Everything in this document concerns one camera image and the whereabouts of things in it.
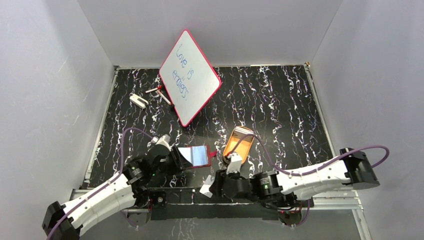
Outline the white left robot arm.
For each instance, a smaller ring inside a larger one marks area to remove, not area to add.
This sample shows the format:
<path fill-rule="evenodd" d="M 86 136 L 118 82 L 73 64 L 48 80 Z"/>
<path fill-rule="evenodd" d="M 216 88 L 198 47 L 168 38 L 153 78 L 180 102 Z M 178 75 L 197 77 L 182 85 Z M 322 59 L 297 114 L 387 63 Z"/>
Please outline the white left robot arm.
<path fill-rule="evenodd" d="M 98 187 L 47 207 L 42 229 L 49 240 L 78 240 L 88 229 L 124 209 L 157 205 L 165 192 L 148 188 L 157 174 L 175 175 L 193 166 L 191 147 L 156 144 Z"/>

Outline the silver credit card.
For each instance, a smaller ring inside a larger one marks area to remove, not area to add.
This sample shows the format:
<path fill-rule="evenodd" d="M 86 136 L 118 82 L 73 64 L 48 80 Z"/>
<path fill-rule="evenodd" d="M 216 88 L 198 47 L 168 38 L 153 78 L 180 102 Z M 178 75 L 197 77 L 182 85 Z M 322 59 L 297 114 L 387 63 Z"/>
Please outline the silver credit card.
<path fill-rule="evenodd" d="M 215 178 L 212 175 L 209 175 L 206 180 L 204 181 L 202 187 L 200 188 L 199 192 L 208 197 L 208 198 L 212 198 L 213 193 L 210 191 L 210 187 L 213 185 L 215 181 Z"/>

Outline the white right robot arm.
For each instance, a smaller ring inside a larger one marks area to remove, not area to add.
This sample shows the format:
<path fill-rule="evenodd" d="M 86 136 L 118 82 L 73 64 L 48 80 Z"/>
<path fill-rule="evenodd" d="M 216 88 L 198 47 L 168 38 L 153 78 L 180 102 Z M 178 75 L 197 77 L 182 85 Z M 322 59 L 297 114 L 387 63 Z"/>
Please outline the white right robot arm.
<path fill-rule="evenodd" d="M 245 199 L 277 208 L 300 207 L 313 196 L 344 186 L 355 190 L 380 185 L 366 154 L 351 148 L 341 149 L 340 155 L 321 164 L 289 170 L 286 173 L 270 170 L 250 178 L 241 175 L 242 157 L 227 156 L 229 165 L 216 172 L 210 186 L 204 185 L 204 195 L 227 199 Z"/>

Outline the red leather card holder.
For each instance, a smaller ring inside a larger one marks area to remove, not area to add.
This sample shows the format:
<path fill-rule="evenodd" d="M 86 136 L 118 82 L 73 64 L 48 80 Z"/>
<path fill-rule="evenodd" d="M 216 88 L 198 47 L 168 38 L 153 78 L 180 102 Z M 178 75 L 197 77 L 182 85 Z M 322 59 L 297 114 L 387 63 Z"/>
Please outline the red leather card holder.
<path fill-rule="evenodd" d="M 215 148 L 211 149 L 208 145 L 178 147 L 177 149 L 190 162 L 191 169 L 210 167 L 212 158 L 217 155 L 217 150 Z"/>

